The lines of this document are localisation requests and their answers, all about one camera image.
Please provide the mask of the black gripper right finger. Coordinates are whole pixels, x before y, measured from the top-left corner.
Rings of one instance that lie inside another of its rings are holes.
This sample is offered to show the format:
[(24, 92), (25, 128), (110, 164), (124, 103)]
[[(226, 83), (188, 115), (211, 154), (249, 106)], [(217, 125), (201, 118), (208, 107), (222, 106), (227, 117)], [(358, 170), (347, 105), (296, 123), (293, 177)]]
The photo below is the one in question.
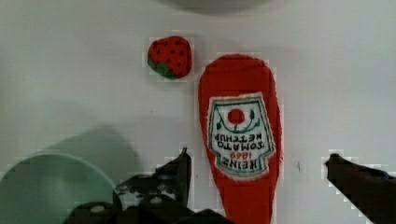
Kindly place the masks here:
[(396, 223), (396, 182), (387, 172), (332, 154), (327, 179), (374, 224)]

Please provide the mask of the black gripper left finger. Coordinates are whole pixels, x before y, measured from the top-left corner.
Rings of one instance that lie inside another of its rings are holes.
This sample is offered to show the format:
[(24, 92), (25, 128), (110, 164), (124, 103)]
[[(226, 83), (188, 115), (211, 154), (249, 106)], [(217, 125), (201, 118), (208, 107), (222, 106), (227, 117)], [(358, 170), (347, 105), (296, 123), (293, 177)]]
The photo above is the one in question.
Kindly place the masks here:
[(113, 203), (122, 211), (165, 215), (187, 207), (191, 185), (191, 156), (181, 153), (150, 175), (134, 175), (113, 190)]

